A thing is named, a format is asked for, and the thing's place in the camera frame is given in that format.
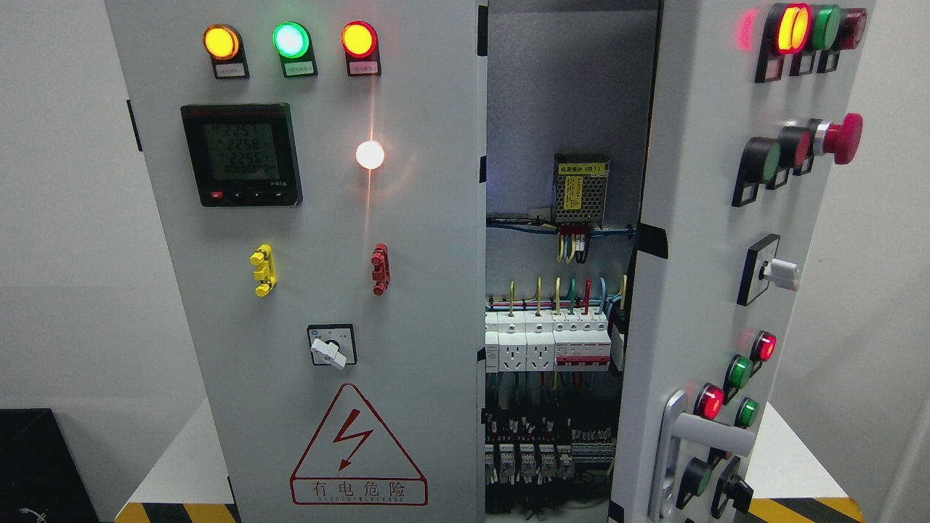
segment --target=red terminal connector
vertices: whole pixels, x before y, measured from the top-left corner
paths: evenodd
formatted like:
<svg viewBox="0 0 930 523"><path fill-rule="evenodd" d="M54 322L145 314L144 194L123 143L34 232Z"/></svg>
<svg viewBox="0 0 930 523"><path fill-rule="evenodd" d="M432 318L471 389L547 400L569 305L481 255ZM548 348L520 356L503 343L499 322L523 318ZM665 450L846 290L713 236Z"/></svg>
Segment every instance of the red terminal connector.
<svg viewBox="0 0 930 523"><path fill-rule="evenodd" d="M388 246L382 243L375 245L375 250L371 253L371 264L374 266L374 270L371 271L371 279L375 280L375 287L372 290L375 292L375 296L381 296L391 284Z"/></svg>

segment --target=emergency stop button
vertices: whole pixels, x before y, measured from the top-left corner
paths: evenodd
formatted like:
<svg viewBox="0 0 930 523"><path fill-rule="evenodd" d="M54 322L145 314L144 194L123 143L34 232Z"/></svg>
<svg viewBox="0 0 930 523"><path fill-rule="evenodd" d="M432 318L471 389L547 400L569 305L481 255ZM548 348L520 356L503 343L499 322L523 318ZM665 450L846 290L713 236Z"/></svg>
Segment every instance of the emergency stop button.
<svg viewBox="0 0 930 523"><path fill-rule="evenodd" d="M849 113L842 124L822 120L811 120L809 128L814 133L814 154L833 154L833 163L842 166L853 161L862 137L862 115Z"/></svg>

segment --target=selector switch knob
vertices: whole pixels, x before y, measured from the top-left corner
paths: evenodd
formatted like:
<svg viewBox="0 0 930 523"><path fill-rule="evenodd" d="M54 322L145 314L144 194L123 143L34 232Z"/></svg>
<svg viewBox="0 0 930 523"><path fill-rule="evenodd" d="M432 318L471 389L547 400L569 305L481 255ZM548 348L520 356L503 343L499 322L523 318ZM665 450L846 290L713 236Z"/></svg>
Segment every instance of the selector switch knob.
<svg viewBox="0 0 930 523"><path fill-rule="evenodd" d="M774 258L763 266L762 278L778 287L797 290L801 285L801 268L797 263Z"/></svg>
<svg viewBox="0 0 930 523"><path fill-rule="evenodd" d="M733 500L733 508L743 514L750 511L753 493L752 487L750 487L739 474L730 476L730 479L727 480L726 486L724 487L724 494L726 494L726 497Z"/></svg>

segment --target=yellow black hazard stripe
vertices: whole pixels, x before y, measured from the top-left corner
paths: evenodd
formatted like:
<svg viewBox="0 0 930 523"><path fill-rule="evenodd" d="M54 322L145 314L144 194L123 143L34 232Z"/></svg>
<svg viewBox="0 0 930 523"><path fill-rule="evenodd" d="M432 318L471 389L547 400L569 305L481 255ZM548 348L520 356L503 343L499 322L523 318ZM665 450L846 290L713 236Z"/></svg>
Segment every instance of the yellow black hazard stripe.
<svg viewBox="0 0 930 523"><path fill-rule="evenodd" d="M849 498L752 500L748 514L734 523L864 523L859 505Z"/></svg>
<svg viewBox="0 0 930 523"><path fill-rule="evenodd" d="M127 503L113 523L242 523L234 504Z"/></svg>

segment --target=power supply label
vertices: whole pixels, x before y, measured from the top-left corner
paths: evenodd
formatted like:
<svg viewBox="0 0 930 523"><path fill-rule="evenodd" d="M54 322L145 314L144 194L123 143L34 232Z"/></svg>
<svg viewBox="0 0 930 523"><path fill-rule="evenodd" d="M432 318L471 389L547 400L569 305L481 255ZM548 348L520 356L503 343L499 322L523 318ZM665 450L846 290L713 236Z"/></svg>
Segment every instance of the power supply label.
<svg viewBox="0 0 930 523"><path fill-rule="evenodd" d="M558 173L560 176L604 176L607 174L607 164L602 162L585 164L559 164Z"/></svg>
<svg viewBox="0 0 930 523"><path fill-rule="evenodd" d="M584 192L584 176L565 176L565 201L562 208L565 210L581 209L581 196Z"/></svg>

